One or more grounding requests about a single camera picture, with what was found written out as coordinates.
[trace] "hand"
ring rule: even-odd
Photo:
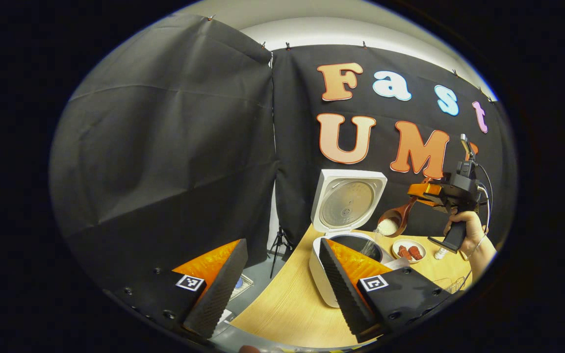
[[[463,244],[459,250],[466,253],[466,255],[469,255],[472,251],[474,251],[474,248],[477,247],[481,238],[487,234],[485,226],[481,226],[481,220],[475,212],[464,211],[457,214],[457,209],[453,208],[448,224],[446,224],[446,228],[444,229],[444,236],[450,230],[452,222],[466,223],[466,239],[463,240]]]

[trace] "black curtain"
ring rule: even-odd
[[[326,102],[323,74],[320,65],[358,63],[363,73],[356,75],[357,86],[346,89],[351,99]],[[355,47],[350,45],[312,45],[274,51],[274,124],[276,147],[280,159],[276,176],[276,207],[281,226],[296,243],[310,225],[310,214],[320,170],[355,169],[383,172],[387,184],[369,221],[362,230],[374,230],[378,218],[389,208],[404,205],[409,197],[410,184],[420,183],[422,172],[414,174],[394,172],[390,163],[396,158],[400,133],[397,121],[415,123],[424,143],[433,130],[449,135],[443,170],[455,172],[457,162],[464,159],[460,134],[466,134],[479,149],[477,161],[482,164],[491,179],[496,202],[490,219],[489,237],[494,243],[507,233],[514,213],[516,194],[515,151],[511,130],[502,117],[502,108],[491,103],[477,87],[442,67],[424,60],[392,51]],[[379,96],[372,89],[376,81],[374,73],[391,71],[406,79],[412,98]],[[440,110],[435,86],[453,90],[457,96],[459,112],[451,116]],[[483,133],[477,122],[472,103],[478,101],[485,111],[488,132]],[[334,113],[345,117],[339,130],[339,147],[352,150],[356,140],[353,116],[369,116],[376,120],[372,127],[368,154],[363,161],[345,165],[327,159],[319,147],[320,123],[318,114]],[[477,177],[485,185],[485,175],[477,170]],[[482,221],[487,211],[480,212]],[[441,236],[448,215],[418,203],[414,206],[405,234]]]
[[[103,59],[72,94],[50,160],[61,232],[117,290],[246,238],[264,261],[276,173],[271,52],[173,14]]]

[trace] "sausage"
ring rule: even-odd
[[[418,250],[417,246],[412,246],[411,248],[409,248],[409,253],[416,260],[422,259],[422,255],[420,254],[420,250]]]
[[[406,257],[409,261],[412,260],[411,254],[407,251],[407,248],[402,245],[398,248],[398,255],[399,257]]]

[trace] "table surface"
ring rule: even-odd
[[[363,230],[355,232],[365,233],[372,238],[375,235]],[[312,242],[322,235],[324,233],[316,231],[312,225],[309,226],[280,272],[257,299],[231,321],[231,325],[253,335],[293,346],[357,346],[359,343],[350,333],[341,310],[325,304],[309,270]],[[439,250],[439,246],[431,243],[426,237],[381,237],[377,243],[394,256],[391,247],[399,239],[412,239],[426,248],[424,259],[411,264],[411,268],[442,288],[466,276],[470,270],[469,263],[459,254],[449,252],[442,260],[435,259],[433,254]],[[471,278],[472,276],[468,277],[463,289],[470,286]]]

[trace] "white bowl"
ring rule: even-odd
[[[413,259],[409,261],[410,264],[414,264],[414,263],[418,263],[420,261],[422,261],[422,259],[424,259],[426,257],[426,248],[424,248],[424,246],[422,246],[422,244],[418,243],[417,241],[413,241],[410,239],[400,239],[394,242],[394,244],[392,245],[392,253],[394,253],[394,256],[396,259],[401,258],[401,256],[398,254],[398,248],[400,246],[404,246],[405,248],[407,248],[407,250],[409,250],[410,247],[412,246],[417,246],[417,249],[420,250],[420,255],[422,255],[422,258],[419,260]]]

